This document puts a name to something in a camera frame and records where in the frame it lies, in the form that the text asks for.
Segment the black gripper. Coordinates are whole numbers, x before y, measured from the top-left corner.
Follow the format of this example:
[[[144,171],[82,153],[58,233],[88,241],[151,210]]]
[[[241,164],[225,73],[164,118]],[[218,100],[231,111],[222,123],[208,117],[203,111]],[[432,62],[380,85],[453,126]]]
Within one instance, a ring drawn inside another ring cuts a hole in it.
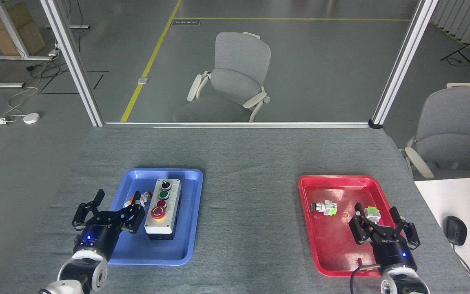
[[[407,222],[400,216],[397,207],[390,208],[389,212],[395,225],[390,237],[395,240],[382,236],[379,225],[380,210],[374,206],[363,209],[361,203],[355,204],[355,215],[349,221],[352,236],[358,245],[366,242],[373,243],[373,255],[376,263],[380,265],[380,270],[399,267],[417,270],[414,257],[410,253],[410,250],[415,250],[420,246],[416,227],[414,223]]]
[[[73,252],[92,250],[110,261],[120,233],[136,234],[146,212],[142,205],[136,203],[117,212],[99,212],[98,207],[105,195],[103,189],[99,189],[92,201],[78,205],[71,225],[82,233],[74,240]],[[85,222],[89,212],[95,216]]]

